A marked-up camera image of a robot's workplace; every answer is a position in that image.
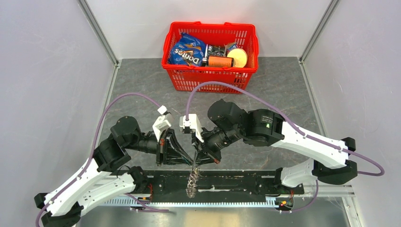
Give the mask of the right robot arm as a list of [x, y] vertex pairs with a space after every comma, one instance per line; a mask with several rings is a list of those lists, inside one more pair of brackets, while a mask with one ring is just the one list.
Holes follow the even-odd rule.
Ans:
[[218, 164], [221, 150], [241, 140], [254, 147], [283, 148], [307, 157], [303, 163], [276, 170], [273, 188], [278, 193], [286, 193], [305, 181], [341, 185], [357, 176], [357, 164], [349, 160], [349, 151], [356, 149], [353, 138], [326, 138], [291, 124], [277, 112], [245, 111], [224, 100], [208, 109], [208, 118], [215, 124], [211, 131], [201, 126], [196, 114], [180, 119], [183, 132], [192, 134], [196, 165]]

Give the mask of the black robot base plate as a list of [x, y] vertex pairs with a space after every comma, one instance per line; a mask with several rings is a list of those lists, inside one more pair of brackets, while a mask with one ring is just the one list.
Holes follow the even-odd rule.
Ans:
[[133, 194], [151, 194], [153, 202], [251, 202], [266, 196], [305, 194], [304, 186], [279, 185], [271, 170], [204, 170], [200, 172], [197, 193], [187, 197], [188, 170], [145, 170], [147, 181], [140, 183]]

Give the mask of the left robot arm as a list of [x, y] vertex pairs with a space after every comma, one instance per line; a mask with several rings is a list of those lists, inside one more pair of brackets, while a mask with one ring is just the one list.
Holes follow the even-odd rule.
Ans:
[[35, 204], [41, 210], [37, 224], [71, 227], [92, 208], [130, 192], [151, 192], [149, 178], [139, 166], [121, 168], [131, 160], [128, 150], [156, 156], [158, 165], [192, 165], [192, 158], [178, 143], [167, 118], [158, 118], [157, 130], [144, 133], [132, 116], [124, 116], [111, 128], [108, 138], [95, 148], [91, 158], [53, 192], [39, 193]]

